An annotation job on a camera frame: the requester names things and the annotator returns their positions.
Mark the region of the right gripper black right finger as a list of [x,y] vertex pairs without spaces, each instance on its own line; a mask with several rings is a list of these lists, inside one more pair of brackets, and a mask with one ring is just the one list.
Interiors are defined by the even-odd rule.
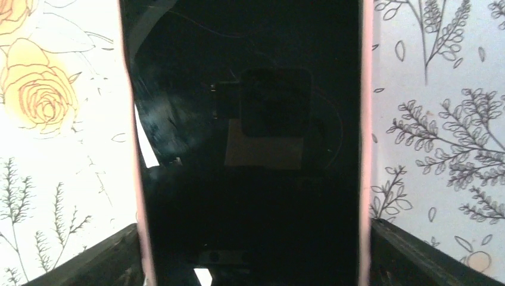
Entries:
[[501,285],[384,219],[370,221],[370,285]]

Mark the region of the phone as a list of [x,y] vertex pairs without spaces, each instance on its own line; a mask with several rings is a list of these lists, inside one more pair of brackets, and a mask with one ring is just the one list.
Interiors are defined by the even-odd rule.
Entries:
[[357,285],[361,1],[121,1],[157,285]]

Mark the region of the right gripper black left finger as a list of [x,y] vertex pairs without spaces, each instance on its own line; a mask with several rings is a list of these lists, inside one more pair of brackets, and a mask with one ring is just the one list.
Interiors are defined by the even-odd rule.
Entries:
[[132,223],[27,285],[137,286],[144,280],[137,224]]

